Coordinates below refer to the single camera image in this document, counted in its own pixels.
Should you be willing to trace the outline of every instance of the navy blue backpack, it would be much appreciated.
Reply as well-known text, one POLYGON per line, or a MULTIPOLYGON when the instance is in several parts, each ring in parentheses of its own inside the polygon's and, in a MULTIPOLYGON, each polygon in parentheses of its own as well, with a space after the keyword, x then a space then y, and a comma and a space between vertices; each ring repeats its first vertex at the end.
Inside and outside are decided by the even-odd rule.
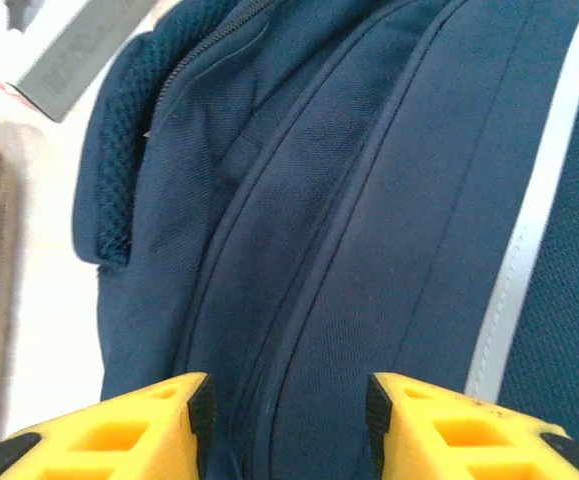
POLYGON ((368 375, 579 438, 579 0, 184 0, 82 154, 106 399, 215 380, 210 479, 374 478, 368 375))

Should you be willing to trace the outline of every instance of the yellow plastic part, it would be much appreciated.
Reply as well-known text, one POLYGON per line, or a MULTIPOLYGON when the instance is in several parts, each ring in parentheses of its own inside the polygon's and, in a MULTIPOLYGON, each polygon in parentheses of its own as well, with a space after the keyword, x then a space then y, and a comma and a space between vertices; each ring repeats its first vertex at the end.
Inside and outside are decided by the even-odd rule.
POLYGON ((30 427, 42 440, 0 480, 197 480, 187 374, 30 427))
POLYGON ((392 402, 383 480, 579 480, 541 438, 557 426, 390 373, 375 376, 392 402))

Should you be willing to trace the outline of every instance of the reflective strip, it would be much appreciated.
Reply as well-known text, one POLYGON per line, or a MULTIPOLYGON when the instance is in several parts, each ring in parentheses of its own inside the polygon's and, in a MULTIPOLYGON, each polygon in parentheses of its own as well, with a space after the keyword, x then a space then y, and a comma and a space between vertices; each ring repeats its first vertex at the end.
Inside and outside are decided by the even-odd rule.
POLYGON ((496 402, 579 107, 579 23, 560 71, 535 164, 476 342, 465 393, 496 402))

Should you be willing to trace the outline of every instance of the cardboard box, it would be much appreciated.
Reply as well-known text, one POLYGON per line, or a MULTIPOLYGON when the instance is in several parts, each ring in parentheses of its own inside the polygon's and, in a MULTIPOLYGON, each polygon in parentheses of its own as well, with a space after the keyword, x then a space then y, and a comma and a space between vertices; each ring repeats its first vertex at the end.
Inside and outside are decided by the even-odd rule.
POLYGON ((155 3, 44 0, 24 33, 0 3, 0 89, 60 122, 155 3))

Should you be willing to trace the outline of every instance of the zipper track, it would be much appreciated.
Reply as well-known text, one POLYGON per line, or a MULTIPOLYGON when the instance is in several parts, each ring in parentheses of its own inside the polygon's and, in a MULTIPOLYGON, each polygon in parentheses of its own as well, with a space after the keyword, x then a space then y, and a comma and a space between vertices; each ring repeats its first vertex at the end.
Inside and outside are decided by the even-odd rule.
POLYGON ((176 77, 199 55, 209 50, 223 38, 231 35, 239 28, 243 27, 246 23, 252 20, 254 17, 262 13, 268 6, 275 3, 277 0, 256 0, 251 5, 249 5, 237 18, 233 19, 229 22, 225 27, 221 30, 217 30, 212 35, 207 37, 204 41, 199 43, 191 52, 189 52, 185 57, 176 65, 167 79, 165 83, 162 85, 162 89, 158 94, 158 98, 156 100, 156 107, 154 109, 154 115, 158 111, 158 107, 162 103, 162 100, 171 87, 171 84, 174 82, 176 77))

